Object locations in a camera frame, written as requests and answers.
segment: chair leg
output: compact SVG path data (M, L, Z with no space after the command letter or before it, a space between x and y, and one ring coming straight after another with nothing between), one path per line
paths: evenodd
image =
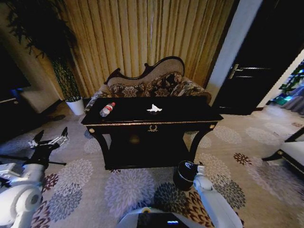
M278 150L273 155L266 157L266 158L262 158L262 160L263 161L273 161L273 160L281 159L283 153L284 153L283 151Z

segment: white plant pot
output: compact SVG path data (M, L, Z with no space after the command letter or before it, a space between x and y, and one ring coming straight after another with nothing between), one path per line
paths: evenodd
M74 102L67 102L67 105L72 109L73 113L75 115L82 115L85 113L85 107L84 107L84 102L82 99Z

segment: floral carpet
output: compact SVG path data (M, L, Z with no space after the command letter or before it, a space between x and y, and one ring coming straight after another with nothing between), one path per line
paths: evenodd
M80 123L83 117L72 115L62 103L42 127L0 145L1 154L30 156L27 140L42 129L47 140L68 127L69 141L50 157L67 166L51 164L46 170L33 228L112 228L126 213L145 206L213 227L198 193L176 188L173 168L106 171L98 142ZM244 227L304 228L304 181L282 160L261 160L303 127L303 118L274 106L250 116L223 117L201 140L195 162L205 165L206 176ZM194 136L195 132L185 134L188 146Z

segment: door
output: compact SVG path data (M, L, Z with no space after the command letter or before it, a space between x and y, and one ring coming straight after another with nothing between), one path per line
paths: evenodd
M304 1L264 0L214 102L222 114L251 114L300 53Z

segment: water bottle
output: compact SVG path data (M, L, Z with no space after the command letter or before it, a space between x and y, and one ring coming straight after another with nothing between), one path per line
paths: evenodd
M112 102L110 104L107 104L100 112L99 114L102 117L106 117L107 115L109 115L109 113L113 110L113 107L115 106L115 103Z

